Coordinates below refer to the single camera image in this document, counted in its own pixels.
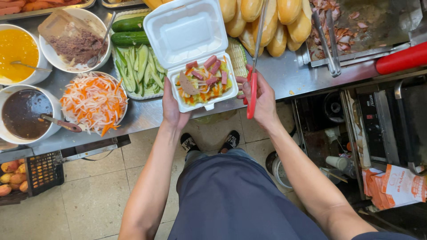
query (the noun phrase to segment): metal tongs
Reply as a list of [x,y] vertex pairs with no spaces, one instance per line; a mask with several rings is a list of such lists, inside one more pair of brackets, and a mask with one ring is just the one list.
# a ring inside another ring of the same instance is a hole
[[257,41],[255,43],[255,53],[254,53],[254,57],[253,57],[253,64],[252,67],[249,69],[249,73],[248,73],[248,82],[251,84],[251,102],[248,102],[248,100],[246,99],[246,97],[243,99],[243,104],[248,105],[248,111],[246,114],[246,117],[248,119],[252,119],[254,117],[254,112],[255,112],[255,105],[257,104],[257,73],[256,73],[256,65],[257,65],[257,60],[258,60],[258,52],[260,50],[260,45],[261,45],[261,38],[263,35],[263,28],[264,28],[264,21],[266,18],[266,12],[267,12],[267,4],[268,4],[269,0],[265,0],[263,3],[263,7],[261,9],[261,16],[260,16],[260,21],[258,23],[258,34],[257,34]]
[[329,28],[330,48],[332,49],[332,55],[330,55],[328,42],[326,41],[325,33],[323,32],[322,24],[320,23],[319,15],[316,11],[314,11],[312,17],[314,19],[314,26],[316,27],[317,32],[319,33],[323,52],[325,53],[326,60],[328,62],[329,72],[332,77],[338,77],[339,75],[341,75],[341,65],[339,64],[338,49],[336,48],[332,12],[330,11],[330,9],[326,11],[326,25]]

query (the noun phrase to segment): black sneaker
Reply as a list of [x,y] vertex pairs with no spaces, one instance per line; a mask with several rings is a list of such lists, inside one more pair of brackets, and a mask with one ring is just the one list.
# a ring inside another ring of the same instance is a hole
[[193,150],[200,151],[199,147],[194,142],[193,137],[189,133],[184,133],[181,136],[181,146],[186,152]]
[[219,149],[218,153],[221,152],[221,150],[223,150],[224,148],[226,148],[227,150],[236,148],[239,145],[239,141],[240,141],[240,134],[236,130],[231,131],[228,134],[227,140],[225,140],[224,144]]

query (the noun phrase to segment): brown sauce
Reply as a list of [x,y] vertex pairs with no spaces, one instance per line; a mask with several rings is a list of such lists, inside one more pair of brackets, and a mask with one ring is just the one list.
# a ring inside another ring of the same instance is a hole
[[41,114],[52,116],[52,105],[42,92],[35,89],[20,90],[4,103],[2,119],[13,135],[23,139],[37,139],[50,127]]

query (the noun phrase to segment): white takeout box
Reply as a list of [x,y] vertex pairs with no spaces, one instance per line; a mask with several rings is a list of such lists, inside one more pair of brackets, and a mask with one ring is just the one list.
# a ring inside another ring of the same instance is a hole
[[[144,30],[159,63],[168,70],[167,77],[180,112],[200,107],[209,111],[214,103],[237,95],[239,88],[230,56],[225,52],[228,39],[218,0],[175,0],[163,4],[145,17]],[[196,60],[202,66],[212,55],[219,60],[226,59],[233,86],[207,103],[186,104],[175,86],[180,71],[186,71],[185,65]]]

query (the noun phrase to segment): hand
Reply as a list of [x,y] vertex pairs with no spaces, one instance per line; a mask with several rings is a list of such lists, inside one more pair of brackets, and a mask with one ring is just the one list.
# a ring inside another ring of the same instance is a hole
[[[251,67],[251,65],[246,64],[246,68],[248,70]],[[276,98],[274,90],[267,83],[263,75],[257,71],[257,76],[258,89],[256,96],[251,96],[251,85],[247,78],[236,76],[236,81],[243,84],[239,85],[239,90],[244,93],[237,96],[237,98],[243,99],[246,97],[248,102],[251,102],[252,98],[254,98],[257,101],[254,118],[262,128],[269,130],[274,127],[276,123],[280,122],[276,112]]]
[[181,113],[179,111],[178,102],[172,96],[172,84],[166,76],[164,77],[163,92],[163,122],[181,131],[190,119],[191,112]]

